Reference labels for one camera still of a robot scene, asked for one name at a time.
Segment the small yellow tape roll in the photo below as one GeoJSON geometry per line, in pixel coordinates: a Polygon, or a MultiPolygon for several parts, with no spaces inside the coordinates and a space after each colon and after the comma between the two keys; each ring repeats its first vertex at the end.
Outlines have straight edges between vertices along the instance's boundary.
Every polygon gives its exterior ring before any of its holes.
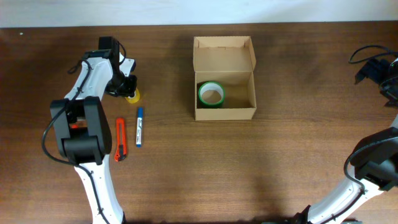
{"type": "Polygon", "coordinates": [[[134,91],[134,96],[125,97],[127,102],[130,103],[130,104],[137,103],[140,100],[140,98],[141,98],[141,94],[140,94],[140,92],[139,92],[139,90],[137,88],[134,91]]]}

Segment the green tape roll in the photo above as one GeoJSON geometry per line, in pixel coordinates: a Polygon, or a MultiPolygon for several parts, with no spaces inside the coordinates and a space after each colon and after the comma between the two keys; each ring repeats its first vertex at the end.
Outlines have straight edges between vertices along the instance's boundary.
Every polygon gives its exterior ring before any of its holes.
{"type": "Polygon", "coordinates": [[[223,86],[214,81],[203,83],[198,90],[200,104],[204,108],[220,108],[225,99],[223,86]]]}

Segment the brown cardboard box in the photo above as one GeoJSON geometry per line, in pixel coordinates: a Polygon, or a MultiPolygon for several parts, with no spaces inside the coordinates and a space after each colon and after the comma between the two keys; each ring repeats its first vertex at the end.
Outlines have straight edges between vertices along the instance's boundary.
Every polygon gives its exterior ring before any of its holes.
{"type": "Polygon", "coordinates": [[[195,120],[252,119],[257,109],[255,66],[250,36],[194,37],[195,120]],[[220,108],[204,108],[200,104],[199,87],[209,81],[220,83],[225,90],[220,108]]]}

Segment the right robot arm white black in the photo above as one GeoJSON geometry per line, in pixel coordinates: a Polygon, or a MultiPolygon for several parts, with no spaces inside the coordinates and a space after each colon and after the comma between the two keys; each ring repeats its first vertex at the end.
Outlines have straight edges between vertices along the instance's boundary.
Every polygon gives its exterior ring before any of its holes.
{"type": "MultiPolygon", "coordinates": [[[[356,75],[356,83],[370,78],[397,108],[397,58],[371,59],[356,75]]],[[[346,159],[345,178],[325,198],[296,213],[290,223],[359,223],[346,219],[365,202],[397,187],[397,115],[391,125],[363,138],[346,159]]]]}

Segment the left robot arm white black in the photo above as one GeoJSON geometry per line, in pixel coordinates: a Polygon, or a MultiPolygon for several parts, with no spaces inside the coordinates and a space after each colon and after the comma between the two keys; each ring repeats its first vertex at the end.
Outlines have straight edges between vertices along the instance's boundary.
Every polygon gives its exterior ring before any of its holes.
{"type": "Polygon", "coordinates": [[[59,163],[74,167],[84,186],[93,223],[125,223],[114,191],[109,161],[112,135],[101,100],[107,94],[138,100],[136,62],[114,37],[100,37],[98,49],[85,52],[70,73],[73,88],[50,104],[52,119],[44,134],[55,131],[59,163]]]}

